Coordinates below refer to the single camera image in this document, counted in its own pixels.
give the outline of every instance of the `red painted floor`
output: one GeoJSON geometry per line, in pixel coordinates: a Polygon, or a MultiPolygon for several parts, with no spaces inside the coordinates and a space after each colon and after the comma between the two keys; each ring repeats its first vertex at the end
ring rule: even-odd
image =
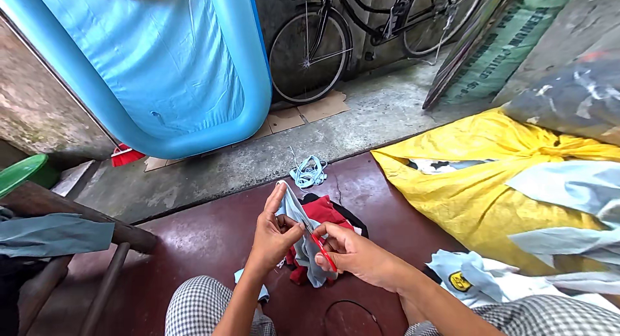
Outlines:
{"type": "MultiPolygon", "coordinates": [[[[371,240],[414,266],[422,269],[438,249],[463,250],[388,184],[370,153],[336,162],[326,172],[326,182],[311,192],[330,195],[367,225],[371,240]]],[[[244,267],[256,216],[273,187],[270,183],[142,225],[159,236],[160,243],[153,255],[129,253],[97,335],[163,335],[168,302],[190,277],[209,275],[233,288],[233,273],[244,267]]],[[[76,335],[112,253],[76,255],[69,277],[55,290],[29,335],[76,335]]],[[[263,309],[279,335],[323,334],[324,311],[340,299],[355,300],[372,311],[384,335],[402,335],[407,327],[395,294],[349,274],[319,289],[297,286],[289,274],[286,268],[273,270],[265,282],[271,300],[263,309]]],[[[325,323],[329,335],[380,334],[371,317],[354,305],[336,306],[325,323]]]]}

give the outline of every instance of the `bicycle tire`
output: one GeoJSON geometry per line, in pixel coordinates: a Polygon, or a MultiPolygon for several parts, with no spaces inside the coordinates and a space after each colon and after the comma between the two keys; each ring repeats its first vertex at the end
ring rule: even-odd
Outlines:
{"type": "Polygon", "coordinates": [[[466,16],[461,19],[459,25],[455,27],[452,31],[450,31],[448,35],[445,35],[443,39],[440,39],[436,45],[433,45],[432,47],[424,51],[412,51],[411,49],[409,49],[409,46],[407,45],[407,32],[411,30],[404,31],[402,35],[400,36],[400,44],[402,45],[403,52],[407,55],[407,57],[423,57],[436,51],[437,47],[441,47],[445,45],[448,41],[450,41],[450,39],[454,37],[454,35],[456,35],[461,30],[463,26],[465,26],[468,23],[471,16],[474,15],[474,13],[476,13],[478,8],[481,6],[482,1],[483,0],[475,0],[474,3],[472,3],[471,7],[469,8],[466,16]]]}
{"type": "MultiPolygon", "coordinates": [[[[307,13],[308,15],[319,15],[319,11],[320,11],[321,7],[320,6],[308,6],[307,7],[307,13]]],[[[322,98],[324,98],[325,96],[327,96],[329,94],[329,92],[331,91],[331,89],[336,85],[336,83],[342,78],[344,72],[348,69],[350,60],[351,60],[351,54],[352,54],[352,47],[353,47],[353,37],[351,34],[351,28],[349,27],[348,23],[345,21],[345,19],[342,17],[342,15],[340,15],[340,13],[336,10],[331,8],[331,10],[329,11],[329,15],[328,17],[328,23],[331,20],[334,25],[337,25],[337,28],[339,29],[339,34],[342,38],[342,44],[343,44],[343,48],[344,49],[351,49],[349,51],[344,51],[342,54],[342,60],[341,60],[341,64],[340,67],[338,69],[338,71],[336,72],[336,75],[334,76],[334,78],[329,79],[330,82],[328,85],[326,85],[323,89],[321,89],[319,91],[319,93],[317,93],[316,95],[312,95],[311,97],[307,97],[307,98],[299,98],[299,97],[294,97],[291,94],[285,94],[283,92],[283,90],[278,86],[278,84],[276,83],[276,76],[274,75],[275,73],[273,72],[273,69],[275,68],[272,64],[272,60],[274,58],[274,49],[275,46],[278,42],[278,40],[280,39],[281,35],[283,34],[283,32],[286,30],[286,28],[290,25],[292,25],[293,22],[297,21],[299,18],[301,17],[305,17],[306,16],[306,10],[303,10],[302,12],[293,15],[289,20],[287,20],[285,23],[282,24],[282,26],[278,29],[278,31],[276,32],[276,35],[273,39],[273,41],[271,42],[271,45],[269,47],[269,57],[268,57],[268,61],[269,61],[269,66],[270,69],[272,70],[272,86],[274,87],[274,95],[276,98],[281,98],[282,100],[293,104],[294,106],[301,106],[301,105],[305,105],[311,102],[315,102],[317,100],[321,100],[322,98]]],[[[291,69],[291,71],[287,71],[289,74],[294,74],[294,70],[295,69],[291,69]]]]}

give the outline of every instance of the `green plastic tub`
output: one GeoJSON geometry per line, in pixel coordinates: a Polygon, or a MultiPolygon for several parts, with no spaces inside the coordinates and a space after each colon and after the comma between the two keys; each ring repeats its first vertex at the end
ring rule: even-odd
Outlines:
{"type": "Polygon", "coordinates": [[[0,198],[27,180],[50,189],[59,178],[60,173],[47,164],[46,154],[28,157],[0,171],[0,198]]]}

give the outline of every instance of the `bicycle frame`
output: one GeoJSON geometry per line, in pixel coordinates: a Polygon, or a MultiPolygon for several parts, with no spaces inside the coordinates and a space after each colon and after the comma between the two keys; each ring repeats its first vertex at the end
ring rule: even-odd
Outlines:
{"type": "MultiPolygon", "coordinates": [[[[407,17],[407,13],[409,11],[409,8],[411,7],[411,3],[413,0],[396,0],[391,8],[373,8],[369,5],[366,5],[362,0],[353,1],[355,2],[355,4],[359,5],[363,10],[369,13],[389,15],[385,24],[377,28],[372,28],[360,19],[360,17],[355,13],[355,10],[353,9],[348,0],[340,0],[342,7],[344,7],[345,13],[349,15],[353,23],[359,26],[362,30],[364,30],[364,32],[368,33],[371,36],[371,44],[373,46],[382,45],[383,43],[400,36],[403,32],[410,30],[418,23],[432,18],[433,14],[431,12],[435,7],[435,1],[431,0],[432,5],[430,7],[407,17]],[[396,23],[395,28],[392,28],[392,23],[394,23],[394,17],[396,17],[396,23]]],[[[327,16],[329,12],[332,11],[332,8],[332,0],[322,0],[321,20],[319,22],[319,29],[317,34],[315,35],[313,45],[309,51],[309,57],[311,59],[314,58],[314,55],[319,45],[321,44],[321,40],[323,38],[325,26],[327,23],[327,16]]]]}

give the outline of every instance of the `yellow bag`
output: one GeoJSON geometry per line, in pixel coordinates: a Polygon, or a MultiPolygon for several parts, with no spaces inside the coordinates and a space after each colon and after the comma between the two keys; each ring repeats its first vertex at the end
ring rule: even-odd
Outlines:
{"type": "MultiPolygon", "coordinates": [[[[556,136],[547,129],[516,122],[498,108],[373,150],[372,154],[387,179],[422,214],[468,249],[517,266],[529,275],[558,271],[523,252],[507,235],[559,226],[599,230],[605,226],[589,214],[535,201],[504,183],[530,166],[564,158],[620,162],[617,146],[565,134],[556,136]],[[426,175],[408,167],[408,158],[497,161],[426,175]]],[[[562,271],[598,268],[582,259],[567,259],[562,271]]]]}

